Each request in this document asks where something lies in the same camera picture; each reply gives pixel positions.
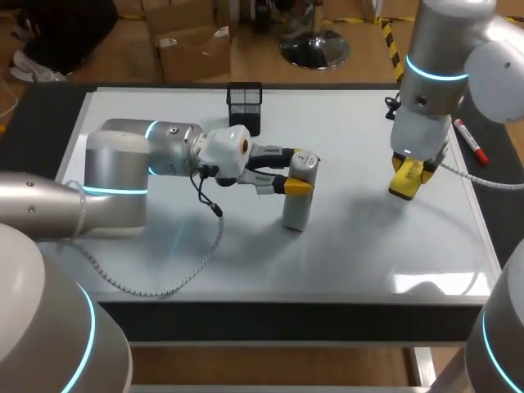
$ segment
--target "white sneaker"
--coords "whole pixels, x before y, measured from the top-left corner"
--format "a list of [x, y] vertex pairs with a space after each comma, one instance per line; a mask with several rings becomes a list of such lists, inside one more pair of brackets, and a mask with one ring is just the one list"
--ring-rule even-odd
[[29, 59], [22, 51], [16, 51], [9, 71], [15, 78], [25, 82], [66, 82], [67, 78]]

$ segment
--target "cable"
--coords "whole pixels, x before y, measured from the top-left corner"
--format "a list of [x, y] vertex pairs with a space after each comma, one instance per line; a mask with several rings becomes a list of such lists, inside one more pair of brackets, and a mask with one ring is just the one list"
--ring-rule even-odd
[[69, 247], [71, 250], [76, 251], [78, 254], [83, 256], [91, 264], [91, 266], [95, 269], [95, 271], [106, 282], [110, 283], [116, 289], [119, 289], [122, 292], [129, 293], [130, 295], [141, 296], [141, 297], [159, 297], [159, 296], [169, 296], [169, 295], [174, 294], [175, 292], [180, 291], [180, 289], [182, 289], [186, 284], [188, 284], [191, 280], [193, 280], [194, 277], [197, 274], [199, 274], [199, 272], [203, 268], [205, 268], [211, 256], [215, 252], [216, 248], [219, 246], [220, 241], [222, 240], [222, 235], [224, 234], [224, 214], [222, 210], [209, 197], [207, 197], [207, 195], [204, 194], [204, 192], [202, 191], [202, 184], [204, 183], [204, 180], [206, 180], [208, 173], [209, 171], [207, 171], [206, 169], [204, 170], [203, 173], [201, 173], [201, 176], [200, 176], [201, 181], [198, 186], [195, 183], [195, 181], [193, 180], [192, 176], [189, 176], [189, 178], [191, 180], [193, 187], [198, 191], [199, 202], [203, 203], [206, 206], [209, 206], [211, 210], [213, 210], [213, 213], [215, 213], [216, 216], [219, 218], [219, 231], [216, 235], [215, 241], [211, 245], [211, 248], [207, 251], [207, 254], [204, 256], [204, 258], [199, 263], [199, 265], [195, 267], [194, 270], [190, 272], [190, 274], [188, 274], [186, 277], [184, 277], [181, 281], [179, 281], [177, 284], [173, 285], [172, 287], [164, 289], [163, 291], [139, 291], [137, 289], [126, 287], [123, 283], [118, 282], [113, 277], [111, 277], [109, 273], [104, 270], [104, 268], [98, 263], [97, 259], [89, 251], [87, 251], [79, 243], [75, 242], [75, 238], [82, 231], [82, 227], [84, 225], [84, 219], [85, 219], [84, 188], [78, 182], [75, 182], [75, 181], [69, 181], [65, 185], [70, 186], [71, 184], [74, 184], [79, 189], [80, 202], [81, 202], [80, 203], [79, 223], [77, 224], [75, 233], [73, 233], [73, 236], [70, 239], [56, 243], [57, 252], [60, 253], [64, 247]]
[[113, 287], [116, 289], [121, 290], [122, 292], [129, 293], [130, 295], [134, 296], [141, 296], [141, 297], [160, 297], [160, 296], [169, 296], [173, 295], [174, 293], [180, 291], [186, 284], [188, 284], [191, 280], [196, 277], [199, 272], [205, 268], [207, 263], [210, 261], [211, 256], [215, 252], [216, 248], [219, 246], [220, 241], [222, 240], [222, 235], [224, 233], [224, 217], [219, 217], [219, 231], [217, 233], [216, 239], [211, 245], [211, 248], [207, 251], [207, 254], [204, 256], [202, 261], [199, 263], [197, 267], [194, 268], [193, 271], [190, 272], [186, 277], [184, 277], [182, 280], [180, 280], [178, 283], [173, 285], [170, 288], [164, 289], [163, 291], [140, 291], [137, 289], [133, 289], [130, 287], [126, 287], [123, 283], [116, 281], [112, 276], [109, 275], [107, 271], [104, 270], [104, 268], [98, 263], [97, 259], [89, 253], [83, 246], [81, 246], [77, 242], [72, 241], [62, 241], [58, 244], [61, 246], [69, 247], [71, 250], [76, 251], [78, 254], [83, 256], [95, 269], [95, 271], [108, 283], [110, 283]]
[[467, 180], [470, 180], [476, 184], [479, 184], [484, 187], [488, 188], [496, 188], [497, 190], [503, 190], [503, 191], [519, 191], [524, 190], [524, 184], [503, 184], [503, 183], [495, 183], [491, 182], [489, 180], [484, 180], [483, 178], [478, 178], [477, 176], [473, 176], [472, 174], [466, 174], [458, 169], [455, 169], [445, 163], [440, 163], [440, 166], [443, 168], [446, 168], [448, 171], [453, 172], [454, 174], [457, 174], [458, 176], [462, 176], [463, 178], [466, 178]]
[[6, 83], [6, 80], [2, 76], [0, 76], [0, 78], [2, 78], [3, 87], [9, 93], [9, 95], [15, 99], [15, 103], [7, 111], [3, 112], [0, 115], [0, 119], [1, 119], [3, 116], [5, 116], [8, 113], [12, 112], [16, 108], [16, 106], [18, 105], [18, 97], [11, 91], [11, 89], [9, 88], [9, 86]]

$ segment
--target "black cable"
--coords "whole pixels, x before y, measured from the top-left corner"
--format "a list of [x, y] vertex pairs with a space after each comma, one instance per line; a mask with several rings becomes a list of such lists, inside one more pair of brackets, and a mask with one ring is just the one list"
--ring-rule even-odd
[[200, 183], [197, 186], [197, 183], [195, 183], [195, 180], [192, 176], [189, 176], [189, 180], [191, 181], [191, 184], [198, 192], [198, 201], [206, 206], [209, 206], [211, 210], [213, 210], [213, 213], [216, 214], [217, 217], [222, 217], [224, 213], [222, 212], [222, 209], [220, 209], [220, 206], [218, 206], [216, 203], [214, 203], [203, 191], [202, 186], [204, 185], [204, 180], [206, 180], [206, 176], [203, 174], [200, 174]]

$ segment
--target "cardboard box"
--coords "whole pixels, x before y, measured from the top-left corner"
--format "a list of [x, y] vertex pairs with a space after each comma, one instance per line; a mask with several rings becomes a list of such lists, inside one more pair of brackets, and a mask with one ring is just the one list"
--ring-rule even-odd
[[212, 0], [171, 0], [146, 13], [151, 40], [166, 82], [191, 82], [227, 74], [228, 26], [215, 23]]

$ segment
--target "floor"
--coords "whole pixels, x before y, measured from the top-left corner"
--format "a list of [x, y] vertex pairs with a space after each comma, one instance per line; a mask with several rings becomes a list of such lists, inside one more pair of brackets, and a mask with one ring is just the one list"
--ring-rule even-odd
[[[336, 24], [351, 45], [350, 58], [332, 70], [313, 72], [287, 64], [271, 35], [257, 35], [244, 26], [232, 44], [231, 74], [210, 82], [255, 80], [265, 83], [394, 83], [387, 46], [381, 30], [369, 24]], [[20, 44], [9, 37], [10, 20], [0, 20], [0, 72], [5, 73], [12, 53]], [[413, 24], [397, 22], [393, 35], [404, 59]], [[160, 81], [147, 27], [140, 20], [122, 20], [96, 50], [74, 82]], [[18, 97], [24, 85], [5, 76]], [[0, 88], [0, 113], [11, 105]], [[0, 119], [6, 124], [9, 115]], [[519, 155], [524, 159], [524, 123], [508, 127]], [[455, 348], [435, 348], [439, 372]], [[134, 348], [134, 382], [139, 384], [264, 384], [409, 386], [407, 351], [396, 348]]]

